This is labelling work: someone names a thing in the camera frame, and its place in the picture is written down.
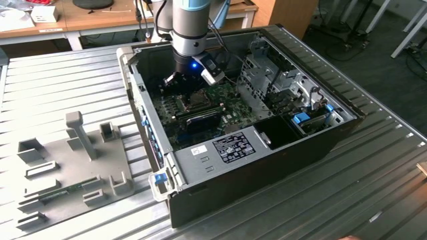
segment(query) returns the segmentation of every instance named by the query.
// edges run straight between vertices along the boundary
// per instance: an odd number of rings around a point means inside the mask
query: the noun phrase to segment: computer case side
[[[201,184],[172,194],[166,200],[172,228],[218,210],[237,199],[289,176],[328,154],[353,131],[356,118],[290,145],[274,154],[244,165]]]

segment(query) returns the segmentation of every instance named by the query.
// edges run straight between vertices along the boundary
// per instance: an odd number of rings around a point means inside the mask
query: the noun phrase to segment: white box
[[[32,8],[30,18],[34,23],[56,23],[58,11],[54,6],[34,6]]]

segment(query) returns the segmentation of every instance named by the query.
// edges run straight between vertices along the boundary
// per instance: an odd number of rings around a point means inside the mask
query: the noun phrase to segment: warning label
[[[242,132],[213,141],[213,146],[226,164],[256,152]]]

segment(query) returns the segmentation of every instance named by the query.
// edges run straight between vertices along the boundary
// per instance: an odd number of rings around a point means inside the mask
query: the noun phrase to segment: circuit board
[[[152,104],[173,150],[229,134],[257,121],[250,107],[228,82],[200,89],[189,97],[169,95],[153,98]],[[196,133],[188,133],[188,121],[208,114],[217,115],[218,124]]]

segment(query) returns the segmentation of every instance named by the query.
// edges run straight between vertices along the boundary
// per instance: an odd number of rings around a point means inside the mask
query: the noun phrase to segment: motherboard
[[[189,94],[153,98],[152,104],[174,150],[229,134],[257,121],[228,82]]]

